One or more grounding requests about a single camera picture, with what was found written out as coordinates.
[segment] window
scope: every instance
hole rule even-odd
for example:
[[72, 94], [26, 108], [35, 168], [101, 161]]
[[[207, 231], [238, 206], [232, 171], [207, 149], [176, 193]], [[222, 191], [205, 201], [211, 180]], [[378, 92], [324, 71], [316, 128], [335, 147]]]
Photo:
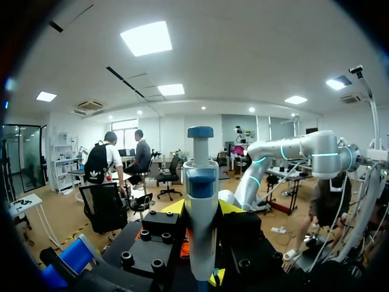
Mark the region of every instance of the window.
[[111, 124], [112, 131], [117, 136], [118, 149], [136, 148], [135, 131], [138, 130], [138, 119], [123, 120]]

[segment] power strip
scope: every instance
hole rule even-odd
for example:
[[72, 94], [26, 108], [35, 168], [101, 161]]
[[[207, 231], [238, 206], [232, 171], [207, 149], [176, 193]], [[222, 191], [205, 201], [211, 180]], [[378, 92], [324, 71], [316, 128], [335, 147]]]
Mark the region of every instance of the power strip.
[[279, 234], [285, 234], [286, 233], [286, 230], [284, 228], [272, 227], [272, 231], [275, 232], [275, 233], [279, 233]]

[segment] ceiling light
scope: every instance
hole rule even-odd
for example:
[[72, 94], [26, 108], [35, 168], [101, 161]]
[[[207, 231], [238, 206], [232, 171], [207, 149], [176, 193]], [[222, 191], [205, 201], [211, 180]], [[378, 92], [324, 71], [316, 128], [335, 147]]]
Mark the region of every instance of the ceiling light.
[[326, 83], [329, 87], [331, 87], [335, 90], [340, 90], [340, 89], [346, 87], [346, 85], [343, 82], [333, 80], [333, 79], [327, 80]]
[[163, 96], [177, 96], [185, 93], [182, 84], [160, 85], [158, 89]]
[[165, 21], [138, 26], [122, 32], [120, 36], [135, 57], [172, 49]]
[[51, 94], [51, 93], [41, 91], [41, 93], [39, 93], [36, 99], [42, 100], [44, 102], [51, 102], [56, 96], [57, 96], [56, 94]]
[[292, 97], [285, 100], [285, 102], [293, 103], [294, 105], [298, 105], [298, 104], [306, 102], [306, 101], [307, 101], [307, 99], [305, 99], [304, 97], [301, 97], [301, 96], [292, 96]]

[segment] man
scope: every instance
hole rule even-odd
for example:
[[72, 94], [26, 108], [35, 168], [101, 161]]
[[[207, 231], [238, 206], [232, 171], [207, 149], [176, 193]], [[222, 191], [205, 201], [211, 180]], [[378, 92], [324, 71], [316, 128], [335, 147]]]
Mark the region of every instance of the man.
[[[342, 186], [345, 180], [346, 173], [339, 173], [333, 179], [320, 179], [314, 189], [313, 199], [309, 207], [309, 216], [302, 220], [300, 229], [296, 236], [294, 249], [291, 249], [284, 255], [284, 260], [293, 259], [300, 253], [300, 246], [303, 243], [304, 237], [308, 232], [309, 226], [332, 226], [335, 216], [337, 215], [340, 201], [342, 200]], [[349, 204], [351, 200], [351, 183], [347, 178], [345, 186], [345, 196], [337, 218], [336, 234], [331, 246], [335, 246], [340, 240], [345, 227]]]
[[[119, 177], [119, 186], [120, 186], [120, 191], [125, 195], [126, 194], [126, 190], [124, 188], [124, 182], [123, 182], [123, 163], [122, 163], [122, 159], [119, 155], [119, 151], [118, 149], [116, 148], [116, 142], [117, 142], [117, 136], [114, 132], [107, 132], [104, 136], [104, 147], [105, 147], [105, 151], [106, 151], [106, 162], [107, 162], [107, 165], [108, 165], [108, 169], [106, 169], [106, 172], [109, 172], [109, 168], [111, 166], [114, 166], [117, 170], [117, 174], [118, 174], [118, 177]], [[101, 156], [101, 151], [96, 151], [95, 149], [97, 149], [96, 147], [103, 147], [102, 145], [96, 145], [94, 149], [92, 149], [92, 151], [90, 152], [89, 156], [88, 156], [88, 161], [85, 165], [85, 171], [87, 172], [87, 169], [90, 168], [90, 169], [94, 169], [94, 167], [97, 167], [99, 168], [100, 164], [99, 163], [96, 163], [98, 161], [96, 161], [97, 159], [98, 160], [101, 160], [102, 159], [102, 156]], [[101, 179], [102, 183], [106, 183], [107, 182], [107, 179], [106, 179], [106, 175], [107, 173], [104, 173], [103, 176], [104, 176], [104, 179]]]
[[[136, 146], [135, 160], [125, 169], [125, 173], [135, 174], [148, 172], [148, 166], [151, 160], [150, 146], [143, 139], [143, 131], [135, 131], [135, 141], [138, 142]], [[129, 178], [130, 183], [134, 186], [134, 189], [143, 187], [142, 179], [140, 176], [132, 176]]]

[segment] white shirt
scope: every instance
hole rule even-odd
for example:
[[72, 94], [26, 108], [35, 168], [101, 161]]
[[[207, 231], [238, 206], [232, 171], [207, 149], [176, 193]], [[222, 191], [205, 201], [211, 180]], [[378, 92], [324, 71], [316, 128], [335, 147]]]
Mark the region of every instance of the white shirt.
[[123, 166], [122, 158], [120, 157], [119, 150], [116, 148], [116, 146], [109, 144], [105, 147], [105, 149], [107, 151], [108, 166], [110, 166], [112, 163], [114, 163], [115, 167]]

